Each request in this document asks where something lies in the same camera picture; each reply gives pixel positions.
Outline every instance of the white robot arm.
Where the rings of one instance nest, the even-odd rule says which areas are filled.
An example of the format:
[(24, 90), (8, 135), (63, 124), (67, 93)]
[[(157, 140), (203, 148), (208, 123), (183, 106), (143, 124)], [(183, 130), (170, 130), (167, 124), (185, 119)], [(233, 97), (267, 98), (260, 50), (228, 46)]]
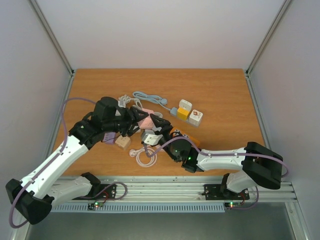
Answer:
[[(37, 224), (49, 214), (52, 207), (79, 196), (96, 193), (95, 188), (100, 181), (92, 174), (83, 174), (76, 180), (58, 186), (53, 184), (72, 163), (96, 143), (101, 142), (105, 133), (116, 132), (123, 136), (131, 136), (138, 130), (138, 122), (148, 115), (135, 107), (130, 109), (119, 107), (116, 99), (103, 97), (96, 103), (94, 111), (88, 113), (69, 131), (65, 144), (62, 143), (39, 167), (21, 181), (11, 179), (6, 184), (12, 206), (31, 224)], [(166, 153), (175, 162), (182, 162), (182, 167), (187, 171), (194, 173), (211, 169), (239, 170), (237, 173), (228, 174), (222, 180), (221, 190), (227, 191), (229, 195), (256, 185), (269, 189), (280, 188), (281, 164), (264, 158), (257, 161), (244, 156), (246, 153), (259, 153), (276, 156), (282, 160), (281, 156), (269, 149), (255, 142), (249, 142), (247, 147), (236, 150), (199, 151), (186, 138), (173, 138), (170, 133), (172, 130), (170, 122), (154, 114), (150, 114), (150, 117), (155, 126), (161, 130), (144, 131), (141, 135), (142, 142), (152, 146), (162, 145)]]

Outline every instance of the pink object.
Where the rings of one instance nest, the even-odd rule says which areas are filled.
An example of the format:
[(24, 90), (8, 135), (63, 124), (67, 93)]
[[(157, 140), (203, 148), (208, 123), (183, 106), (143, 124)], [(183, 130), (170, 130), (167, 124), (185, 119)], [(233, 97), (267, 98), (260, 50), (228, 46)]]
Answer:
[[(155, 112), (149, 109), (142, 108), (142, 111), (148, 113), (148, 114), (154, 114)], [(155, 125), (154, 122), (152, 121), (151, 117), (148, 116), (145, 119), (141, 120), (138, 122), (139, 128), (140, 129), (149, 129), (151, 130)]]

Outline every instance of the light blue cable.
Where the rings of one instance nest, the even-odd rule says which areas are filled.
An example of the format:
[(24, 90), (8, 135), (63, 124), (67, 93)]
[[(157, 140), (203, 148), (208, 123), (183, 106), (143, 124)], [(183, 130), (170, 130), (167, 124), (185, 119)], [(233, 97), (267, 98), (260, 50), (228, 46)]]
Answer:
[(135, 91), (132, 93), (133, 97), (140, 100), (145, 100), (154, 104), (159, 104), (164, 109), (171, 111), (171, 108), (166, 107), (165, 105), (168, 103), (166, 98), (162, 98), (158, 95), (148, 95), (142, 91)]

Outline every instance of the wooden tabletop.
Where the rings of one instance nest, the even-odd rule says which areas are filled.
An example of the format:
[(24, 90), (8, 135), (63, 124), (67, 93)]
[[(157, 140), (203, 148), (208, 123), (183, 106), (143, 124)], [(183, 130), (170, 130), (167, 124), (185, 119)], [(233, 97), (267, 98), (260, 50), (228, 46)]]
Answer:
[[(203, 113), (199, 127), (191, 126), (169, 111), (151, 102), (142, 101), (143, 107), (161, 112), (163, 118), (200, 141), (200, 148), (232, 150), (245, 147), (247, 142), (263, 144), (256, 113), (242, 69), (78, 69), (70, 91), (70, 98), (82, 97), (93, 101), (109, 96), (119, 98), (134, 91), (159, 95), (168, 100), (169, 108), (178, 107), (185, 99), (192, 109)], [(88, 112), (92, 103), (74, 100), (68, 103), (64, 118), (68, 130)], [(59, 129), (56, 146), (63, 141)], [(97, 143), (80, 157), (64, 175), (91, 172), (96, 176), (208, 176), (223, 175), (223, 169), (189, 173), (175, 163), (165, 152), (158, 154), (152, 167), (141, 167), (130, 149), (140, 149), (140, 133), (131, 137), (130, 147), (124, 151), (116, 145)], [(140, 155), (142, 162), (149, 159)]]

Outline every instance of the yellow block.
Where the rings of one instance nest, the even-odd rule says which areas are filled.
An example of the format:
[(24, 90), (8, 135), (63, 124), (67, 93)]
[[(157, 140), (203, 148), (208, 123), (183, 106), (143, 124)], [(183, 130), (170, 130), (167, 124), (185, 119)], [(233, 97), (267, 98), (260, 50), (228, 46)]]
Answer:
[(185, 109), (182, 108), (182, 107), (179, 107), (179, 108), (178, 108), (178, 111), (177, 111), (177, 113), (176, 113), (176, 116), (177, 116), (179, 119), (186, 121), (187, 118), (188, 118), (188, 116), (189, 116), (189, 114), (190, 114), (190, 111), (185, 110)]

